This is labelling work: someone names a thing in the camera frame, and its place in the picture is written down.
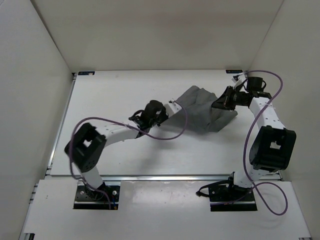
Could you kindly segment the grey pleated skirt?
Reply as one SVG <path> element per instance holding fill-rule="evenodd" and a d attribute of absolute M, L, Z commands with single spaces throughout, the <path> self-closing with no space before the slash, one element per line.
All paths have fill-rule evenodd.
<path fill-rule="evenodd" d="M 212 103 L 217 99 L 213 92 L 196 85 L 178 97 L 177 103 L 187 112 L 186 129 L 197 134 L 217 133 L 230 124 L 238 112 L 212 108 Z"/>

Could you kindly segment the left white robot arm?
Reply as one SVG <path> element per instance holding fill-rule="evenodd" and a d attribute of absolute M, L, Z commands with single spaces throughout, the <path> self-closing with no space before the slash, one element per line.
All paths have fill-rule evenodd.
<path fill-rule="evenodd" d="M 144 109 L 136 111 L 125 122 L 109 121 L 107 126 L 97 128 L 89 122 L 80 125 L 72 133 L 72 137 L 64 148 L 69 157 L 69 168 L 72 177 L 75 177 L 73 165 L 80 173 L 87 187 L 87 193 L 93 199 L 104 195 L 105 184 L 99 174 L 97 164 L 103 150 L 115 143 L 138 139 L 146 136 L 154 126 L 160 126 L 169 119 L 170 104 L 151 100 Z"/>

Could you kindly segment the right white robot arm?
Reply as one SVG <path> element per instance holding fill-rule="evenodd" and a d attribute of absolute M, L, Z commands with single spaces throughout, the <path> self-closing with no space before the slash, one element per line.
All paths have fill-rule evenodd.
<path fill-rule="evenodd" d="M 248 107 L 254 115 L 253 126 L 258 133 L 249 152 L 249 166 L 232 173 L 232 183 L 224 187 L 224 195 L 236 200 L 243 189 L 268 173 L 285 170 L 290 162 L 297 135 L 280 121 L 272 105 L 272 96 L 265 91 L 266 82 L 261 77 L 242 80 L 239 75 L 232 78 L 234 85 L 228 86 L 223 94 L 212 103 L 212 108 L 233 111 L 237 106 Z"/>

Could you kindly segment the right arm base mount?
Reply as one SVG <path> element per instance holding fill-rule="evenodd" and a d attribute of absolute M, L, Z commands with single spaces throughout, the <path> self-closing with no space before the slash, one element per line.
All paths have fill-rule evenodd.
<path fill-rule="evenodd" d="M 251 188 L 236 187 L 230 179 L 204 185 L 195 194 L 198 197 L 209 198 L 211 212 L 258 210 Z"/>

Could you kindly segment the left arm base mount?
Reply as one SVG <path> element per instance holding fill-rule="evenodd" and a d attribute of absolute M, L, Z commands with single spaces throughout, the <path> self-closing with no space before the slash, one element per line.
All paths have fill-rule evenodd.
<path fill-rule="evenodd" d="M 108 195 L 93 191 L 83 183 L 79 183 L 76 188 L 73 208 L 75 210 L 111 210 L 119 208 L 120 182 L 106 182 L 103 191 Z"/>

